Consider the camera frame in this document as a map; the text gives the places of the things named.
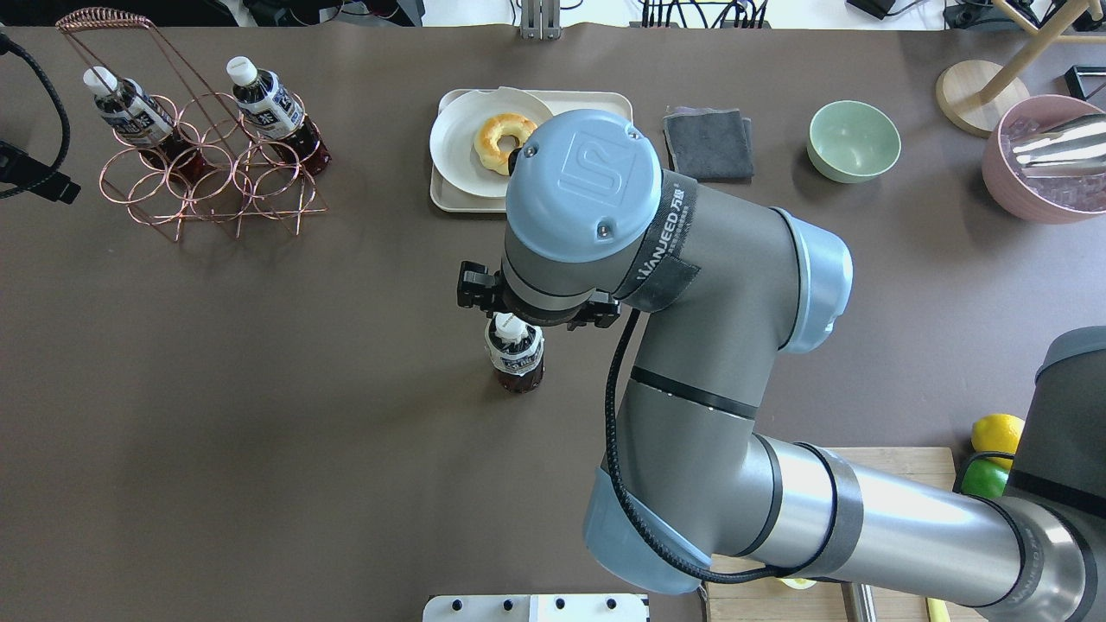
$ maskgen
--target soda bottle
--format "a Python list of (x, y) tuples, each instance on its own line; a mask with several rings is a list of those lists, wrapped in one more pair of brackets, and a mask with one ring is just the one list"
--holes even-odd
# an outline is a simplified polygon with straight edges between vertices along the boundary
[(234, 56), (227, 63), (227, 74), (246, 120), (268, 139), (286, 145), (280, 157), (284, 164), (301, 163), (311, 175), (319, 175), (331, 162), (319, 128), (303, 112), (303, 106), (281, 84), (276, 74), (258, 69), (246, 56)]
[(215, 170), (160, 104), (134, 80), (118, 80), (105, 68), (95, 66), (84, 72), (84, 84), (94, 95), (100, 116), (123, 142), (138, 147), (143, 159), (158, 170), (175, 164), (170, 179), (196, 184)]
[(484, 331), (484, 344), (491, 356), (495, 380), (511, 393), (538, 388), (545, 374), (545, 338), (540, 326), (518, 319), (513, 313), (492, 313)]

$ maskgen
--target green bowl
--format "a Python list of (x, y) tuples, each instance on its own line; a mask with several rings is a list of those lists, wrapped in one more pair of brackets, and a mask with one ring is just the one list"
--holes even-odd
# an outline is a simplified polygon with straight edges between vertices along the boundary
[(898, 129), (886, 114), (849, 100), (822, 106), (806, 137), (814, 168), (842, 184), (878, 177), (895, 166), (901, 151)]

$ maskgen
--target wooden cutting board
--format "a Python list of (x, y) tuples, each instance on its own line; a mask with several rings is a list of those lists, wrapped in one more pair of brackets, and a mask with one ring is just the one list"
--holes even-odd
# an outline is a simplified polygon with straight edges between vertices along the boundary
[[(947, 447), (851, 447), (835, 448), (852, 463), (901, 475), (916, 481), (952, 488), (956, 467)], [(760, 563), (718, 557), (712, 569), (737, 572)], [(876, 618), (881, 622), (927, 622), (926, 599), (883, 588), (873, 588)], [(793, 590), (775, 579), (740, 585), (708, 584), (709, 622), (847, 622), (841, 585), (818, 583), (807, 590)], [(980, 622), (974, 610), (949, 603), (953, 622)]]

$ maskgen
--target bottle label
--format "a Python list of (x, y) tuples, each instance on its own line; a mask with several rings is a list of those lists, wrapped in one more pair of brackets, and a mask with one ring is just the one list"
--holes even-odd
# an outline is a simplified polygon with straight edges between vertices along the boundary
[(303, 123), (303, 106), (289, 94), (276, 74), (272, 76), (273, 87), (261, 101), (252, 104), (238, 102), (238, 107), (265, 138), (279, 141), (300, 128)]
[(545, 350), (545, 336), (541, 329), (534, 326), (536, 333), (530, 348), (518, 354), (502, 352), (488, 343), (488, 352), (491, 355), (491, 364), (497, 370), (515, 376), (526, 375), (542, 364), (542, 354)]
[(173, 121), (140, 86), (128, 82), (137, 95), (131, 106), (125, 111), (100, 114), (124, 142), (136, 147), (153, 147), (173, 134)]

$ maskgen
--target robotic arm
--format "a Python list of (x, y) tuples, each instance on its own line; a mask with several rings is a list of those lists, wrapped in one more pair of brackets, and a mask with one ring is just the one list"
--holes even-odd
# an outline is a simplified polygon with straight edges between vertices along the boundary
[(650, 314), (584, 526), (609, 571), (682, 593), (719, 580), (717, 553), (990, 620), (1106, 619), (1106, 326), (1054, 343), (1006, 496), (982, 500), (754, 433), (778, 352), (813, 350), (845, 309), (852, 260), (833, 234), (661, 170), (598, 111), (533, 134), (507, 205), (501, 271), (462, 263), (462, 305), (570, 328), (611, 325), (619, 302)]

